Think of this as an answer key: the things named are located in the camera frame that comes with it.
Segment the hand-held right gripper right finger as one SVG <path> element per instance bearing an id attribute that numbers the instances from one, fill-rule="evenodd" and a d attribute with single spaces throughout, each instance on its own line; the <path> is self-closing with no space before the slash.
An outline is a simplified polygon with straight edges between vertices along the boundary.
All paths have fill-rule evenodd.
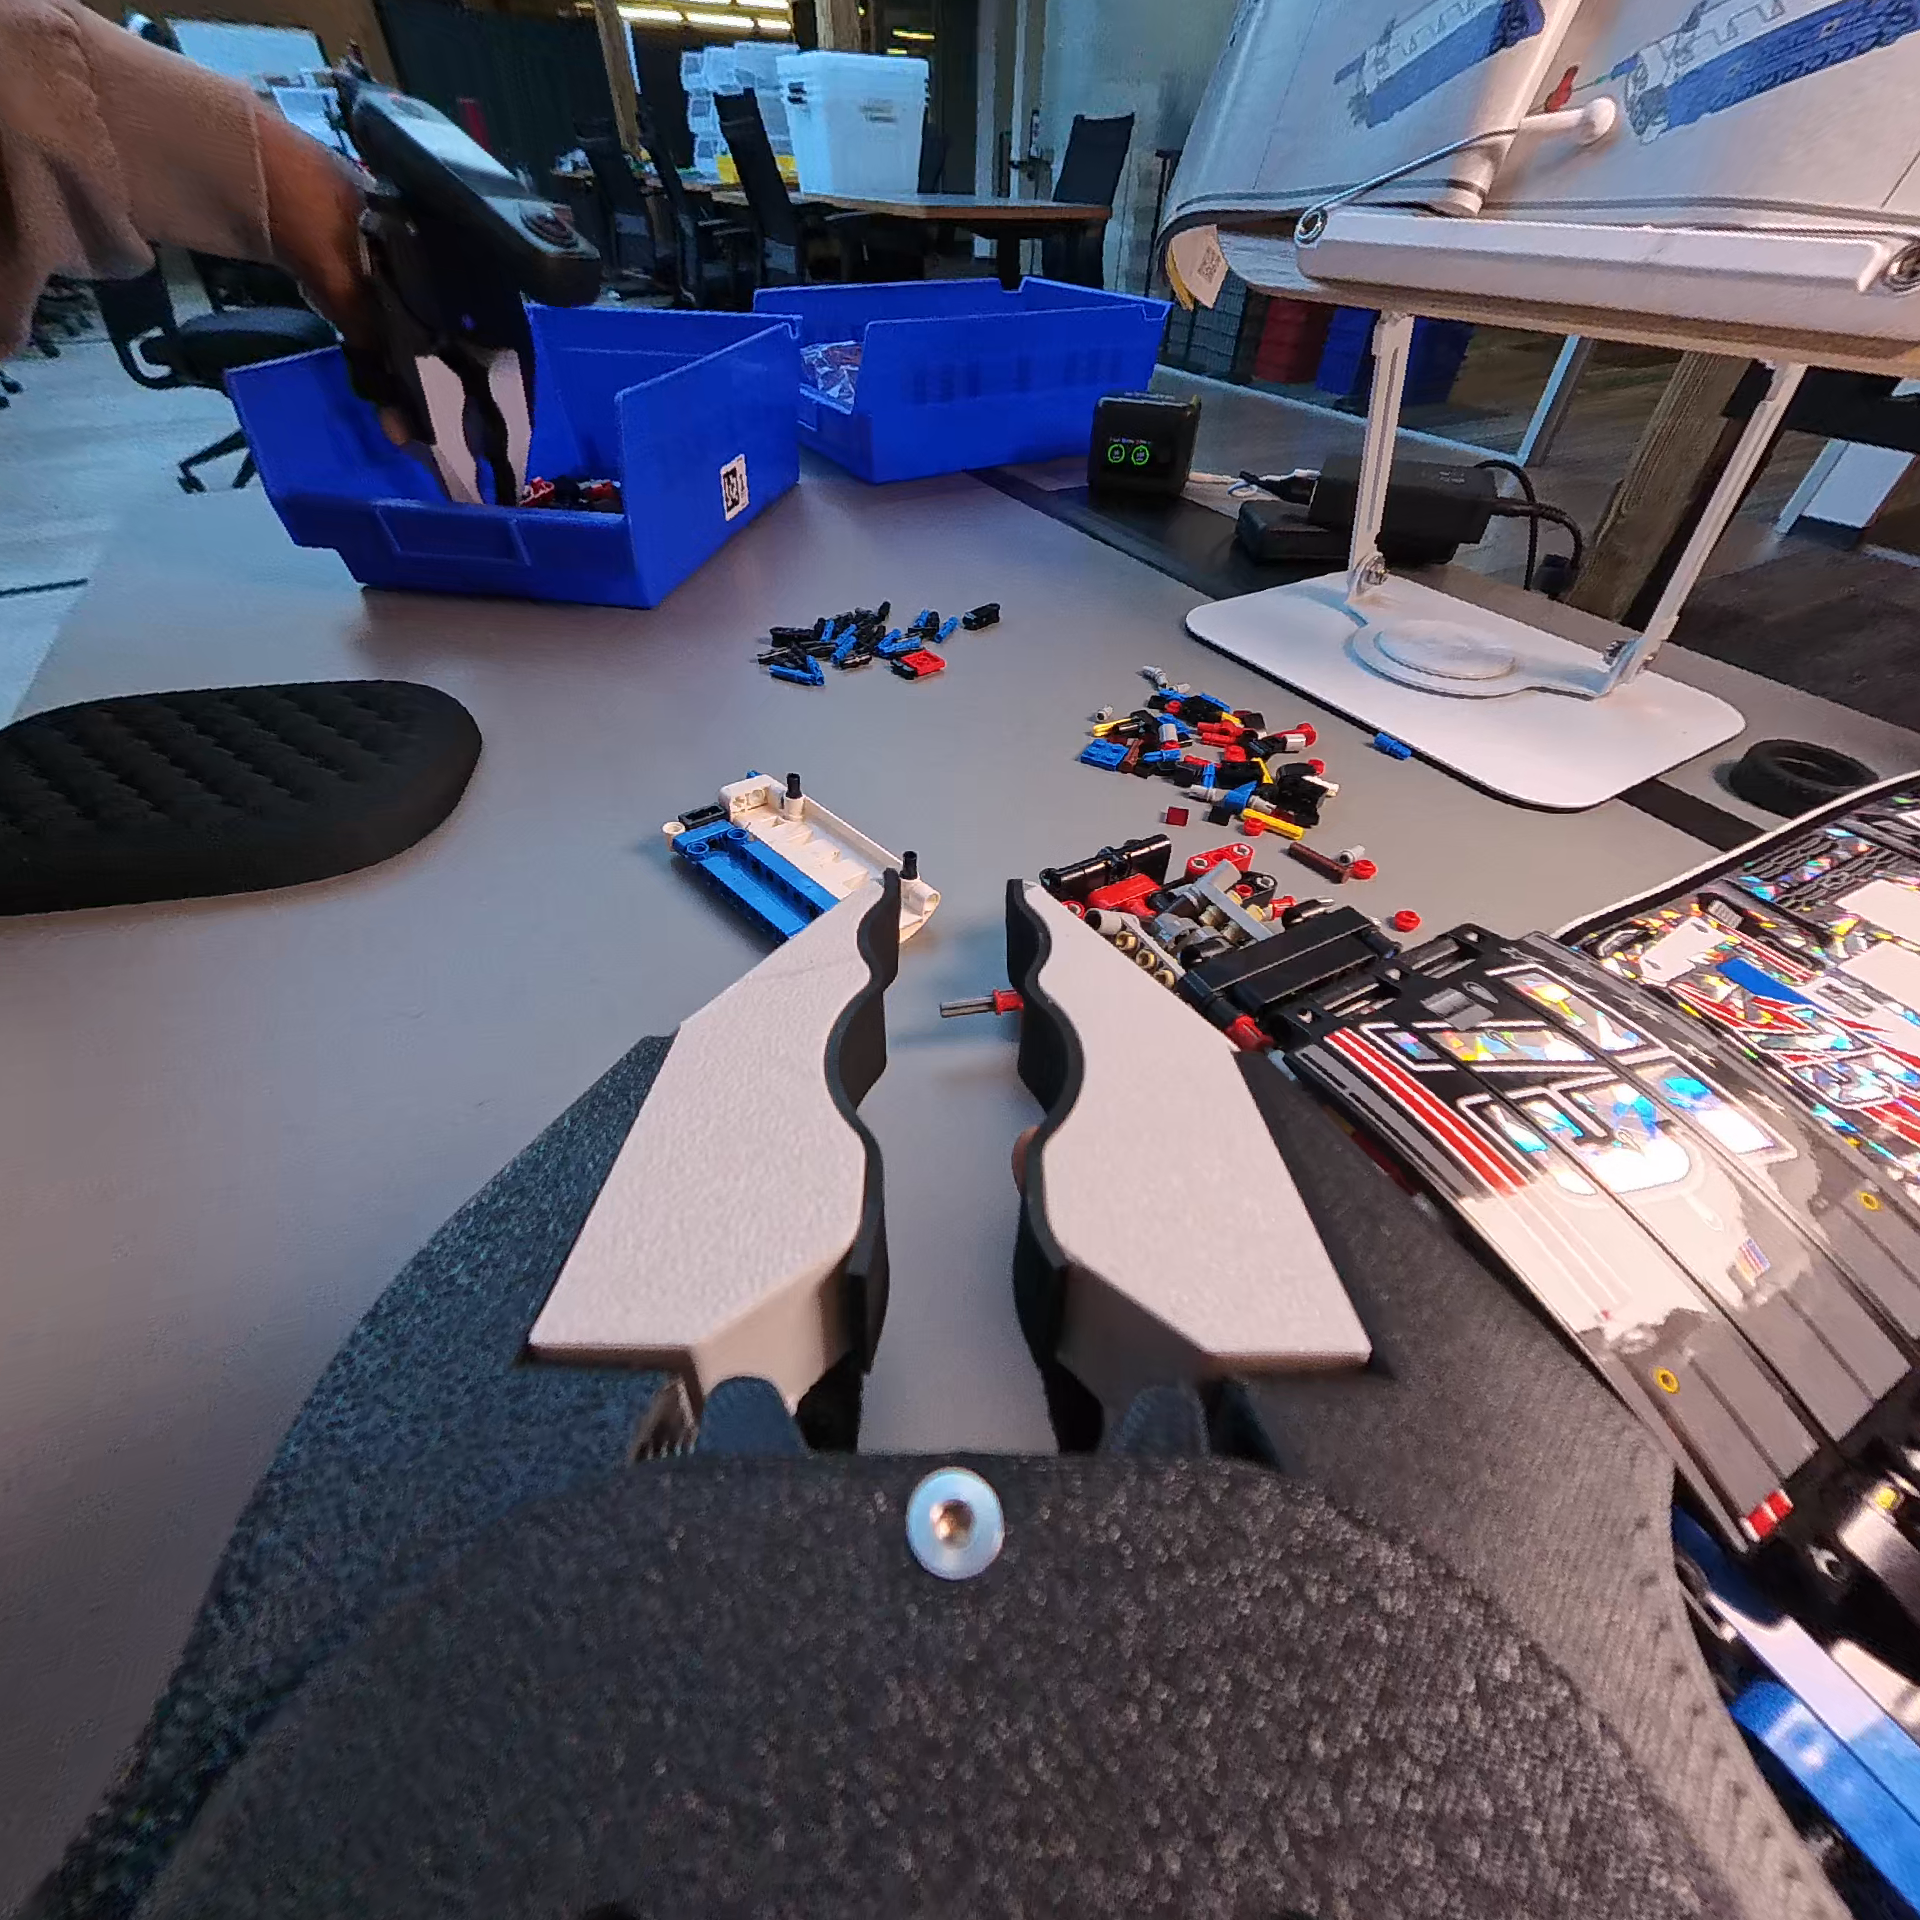
<path id="1" fill-rule="evenodd" d="M 1049 1412 L 1351 1372 L 1371 1340 L 1277 1136 L 1284 1081 L 1035 881 L 1007 881 L 1024 1152 L 1014 1307 Z"/>

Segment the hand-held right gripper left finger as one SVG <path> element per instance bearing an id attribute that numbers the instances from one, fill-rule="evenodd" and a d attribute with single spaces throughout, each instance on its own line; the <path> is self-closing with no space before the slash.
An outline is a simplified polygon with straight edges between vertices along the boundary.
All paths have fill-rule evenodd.
<path id="1" fill-rule="evenodd" d="M 879 1148 L 900 875 L 864 881 L 691 1014 L 529 1330 L 541 1361 L 764 1379 L 796 1409 L 873 1368 L 889 1301 Z"/>

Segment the blue plastic parts bin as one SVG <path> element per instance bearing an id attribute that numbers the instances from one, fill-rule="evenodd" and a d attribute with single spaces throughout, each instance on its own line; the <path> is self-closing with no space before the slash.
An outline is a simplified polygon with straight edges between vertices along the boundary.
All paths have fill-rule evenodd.
<path id="1" fill-rule="evenodd" d="M 799 480 L 787 317 L 529 305 L 527 473 L 614 480 L 622 515 L 453 504 L 326 347 L 228 377 L 289 540 L 380 589 L 655 609 Z"/>
<path id="2" fill-rule="evenodd" d="M 1142 388 L 1168 305 L 1028 276 L 761 288 L 799 345 L 861 341 L 854 410 L 801 395 L 799 444 L 871 485 L 1086 452 L 1107 394 Z"/>

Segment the blue and white lego panel assembly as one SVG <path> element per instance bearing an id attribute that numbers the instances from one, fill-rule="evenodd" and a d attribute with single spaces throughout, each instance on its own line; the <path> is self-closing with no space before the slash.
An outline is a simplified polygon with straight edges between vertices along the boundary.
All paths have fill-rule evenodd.
<path id="1" fill-rule="evenodd" d="M 867 881 L 900 878 L 900 939 L 915 938 L 943 899 L 919 854 L 884 849 L 809 796 L 797 776 L 747 773 L 713 802 L 662 822 L 675 860 L 753 926 L 783 942 Z"/>

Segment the pile of blue black lego pins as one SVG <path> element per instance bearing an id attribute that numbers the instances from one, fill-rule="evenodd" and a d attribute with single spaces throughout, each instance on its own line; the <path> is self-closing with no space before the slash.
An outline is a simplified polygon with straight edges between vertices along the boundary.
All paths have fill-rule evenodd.
<path id="1" fill-rule="evenodd" d="M 981 603 L 957 616 L 924 609 L 902 626 L 892 603 L 820 616 L 807 626 L 771 626 L 753 662 L 771 680 L 797 689 L 822 689 L 835 676 L 883 668 L 905 683 L 939 680 L 957 634 L 982 634 L 1001 625 L 1001 603 Z"/>

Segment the lego instruction booklet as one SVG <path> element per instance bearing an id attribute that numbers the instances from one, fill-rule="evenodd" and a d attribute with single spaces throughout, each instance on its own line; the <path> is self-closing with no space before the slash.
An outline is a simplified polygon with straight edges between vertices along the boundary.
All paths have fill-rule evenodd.
<path id="1" fill-rule="evenodd" d="M 1915 220 L 1915 3 L 1240 5 L 1168 222 Z"/>

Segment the person's left forearm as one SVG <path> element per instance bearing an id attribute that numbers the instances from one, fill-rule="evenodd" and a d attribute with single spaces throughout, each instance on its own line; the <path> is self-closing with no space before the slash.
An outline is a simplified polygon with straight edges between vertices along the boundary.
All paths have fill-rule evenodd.
<path id="1" fill-rule="evenodd" d="M 271 260 L 252 90 L 81 5 L 3 8 L 3 347 L 51 276 L 135 276 L 155 248 Z"/>

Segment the pile of mixed lego pieces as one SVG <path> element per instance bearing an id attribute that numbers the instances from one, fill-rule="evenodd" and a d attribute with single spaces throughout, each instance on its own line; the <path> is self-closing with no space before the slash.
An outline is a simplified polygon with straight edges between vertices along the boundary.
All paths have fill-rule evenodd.
<path id="1" fill-rule="evenodd" d="M 1231 705 L 1158 665 L 1139 668 L 1127 705 L 1089 714 L 1079 765 L 1129 787 L 1153 787 L 1153 817 L 1189 806 L 1185 829 L 1229 828 L 1301 841 L 1340 796 L 1311 724 L 1269 726 L 1255 706 Z"/>

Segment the black rubber lego tire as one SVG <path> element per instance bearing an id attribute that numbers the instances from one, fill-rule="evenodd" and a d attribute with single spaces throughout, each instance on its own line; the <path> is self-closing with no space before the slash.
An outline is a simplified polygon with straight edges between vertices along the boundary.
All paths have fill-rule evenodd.
<path id="1" fill-rule="evenodd" d="M 1788 737 L 1756 741 L 1723 776 L 1742 802 L 1782 819 L 1833 805 L 1878 780 L 1854 754 Z"/>

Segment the person's left hand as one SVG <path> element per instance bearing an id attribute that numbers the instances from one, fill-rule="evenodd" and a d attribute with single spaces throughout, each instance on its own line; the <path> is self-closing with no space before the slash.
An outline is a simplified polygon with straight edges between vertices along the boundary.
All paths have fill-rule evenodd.
<path id="1" fill-rule="evenodd" d="M 348 160 L 256 108 L 271 262 L 292 276 L 350 347 L 377 344 L 377 305 L 364 251 L 364 187 Z"/>

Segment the stack of white storage boxes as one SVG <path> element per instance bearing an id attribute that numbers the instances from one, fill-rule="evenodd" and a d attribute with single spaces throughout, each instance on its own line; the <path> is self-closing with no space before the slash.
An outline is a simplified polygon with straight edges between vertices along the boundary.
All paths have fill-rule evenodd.
<path id="1" fill-rule="evenodd" d="M 912 54 L 801 53 L 771 41 L 683 53 L 678 78 L 693 133 L 693 174 L 737 186 L 715 101 L 744 91 L 782 179 L 801 193 L 892 200 L 920 193 L 928 61 Z"/>

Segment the black padded wrist rest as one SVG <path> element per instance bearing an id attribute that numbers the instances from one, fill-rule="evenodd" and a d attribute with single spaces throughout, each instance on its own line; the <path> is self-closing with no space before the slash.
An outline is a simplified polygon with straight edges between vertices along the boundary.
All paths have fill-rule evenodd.
<path id="1" fill-rule="evenodd" d="M 3 732 L 3 915 L 260 894 L 359 873 L 459 805 L 485 739 L 431 686 L 181 689 Z"/>

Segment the black device with green display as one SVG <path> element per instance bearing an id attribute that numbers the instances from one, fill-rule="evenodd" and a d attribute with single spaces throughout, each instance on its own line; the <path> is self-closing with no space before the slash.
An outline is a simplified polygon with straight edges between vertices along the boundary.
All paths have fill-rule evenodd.
<path id="1" fill-rule="evenodd" d="M 1094 403 L 1088 444 L 1092 497 L 1181 497 L 1203 418 L 1197 395 L 1117 390 Z"/>

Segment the black power adapter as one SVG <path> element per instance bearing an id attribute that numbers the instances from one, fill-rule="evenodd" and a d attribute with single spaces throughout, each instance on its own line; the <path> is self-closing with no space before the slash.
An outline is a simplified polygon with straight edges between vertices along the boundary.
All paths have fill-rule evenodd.
<path id="1" fill-rule="evenodd" d="M 1360 458 L 1327 454 L 1313 472 L 1265 473 L 1238 506 L 1237 548 L 1262 564 L 1343 566 L 1352 541 Z M 1447 564 L 1485 538 L 1502 506 L 1496 480 L 1479 467 L 1393 465 L 1377 548 L 1392 566 Z"/>

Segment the wooden stand board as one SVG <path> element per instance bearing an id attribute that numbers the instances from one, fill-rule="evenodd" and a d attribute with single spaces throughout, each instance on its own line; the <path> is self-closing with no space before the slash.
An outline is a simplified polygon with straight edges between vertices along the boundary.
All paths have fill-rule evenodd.
<path id="1" fill-rule="evenodd" d="M 1756 357 L 1768 363 L 1799 363 L 1805 368 L 1917 377 L 1915 344 L 1813 333 L 1792 326 L 1675 320 L 1641 310 L 1518 301 L 1473 292 L 1405 290 L 1361 282 L 1323 283 L 1303 274 L 1286 233 L 1217 229 L 1215 238 L 1228 267 L 1251 288 L 1269 297 L 1392 309 L 1428 320 L 1465 320 L 1502 330 L 1579 333 L 1612 344 Z"/>

